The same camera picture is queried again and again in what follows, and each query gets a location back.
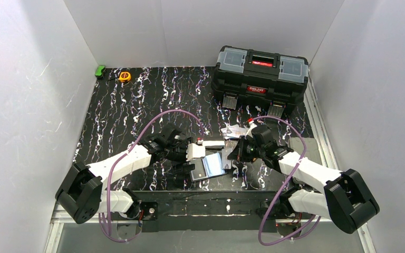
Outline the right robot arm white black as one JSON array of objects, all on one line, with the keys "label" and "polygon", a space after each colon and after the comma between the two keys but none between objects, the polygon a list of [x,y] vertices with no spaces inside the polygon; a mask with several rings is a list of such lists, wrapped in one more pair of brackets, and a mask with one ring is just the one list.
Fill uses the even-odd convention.
[{"label": "right robot arm white black", "polygon": [[380,207],[362,176],[353,169],[339,171],[322,166],[293,149],[279,145],[266,125],[253,127],[240,137],[228,159],[265,165],[312,187],[279,190],[278,197],[258,209],[262,218],[282,218],[309,213],[331,220],[340,230],[352,234],[380,212]]}]

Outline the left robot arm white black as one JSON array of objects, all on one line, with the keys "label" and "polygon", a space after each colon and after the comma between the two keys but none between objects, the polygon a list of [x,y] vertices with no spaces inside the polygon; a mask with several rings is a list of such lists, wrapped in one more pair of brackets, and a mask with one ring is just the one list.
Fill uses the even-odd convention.
[{"label": "left robot arm white black", "polygon": [[72,164],[55,200],[77,224],[97,213],[128,213],[137,200],[127,190],[112,191],[114,182],[162,160],[188,162],[195,158],[198,148],[194,138],[185,137],[178,127],[169,124],[159,133],[142,137],[132,149],[100,162]]}]

